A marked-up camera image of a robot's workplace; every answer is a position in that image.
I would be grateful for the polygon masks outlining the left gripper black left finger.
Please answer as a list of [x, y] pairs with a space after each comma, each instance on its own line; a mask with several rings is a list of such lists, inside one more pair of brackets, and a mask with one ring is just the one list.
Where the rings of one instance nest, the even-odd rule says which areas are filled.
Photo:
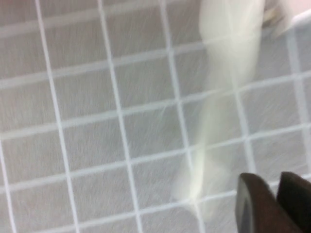
[[239, 233], [300, 233], [276, 201], [269, 185], [252, 173], [238, 178], [236, 225]]

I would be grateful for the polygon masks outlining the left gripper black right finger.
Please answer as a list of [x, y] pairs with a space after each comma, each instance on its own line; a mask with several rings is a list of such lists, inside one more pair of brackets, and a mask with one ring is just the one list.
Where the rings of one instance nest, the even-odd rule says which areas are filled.
[[311, 231], [311, 183], [293, 172], [282, 172], [278, 203], [304, 233]]

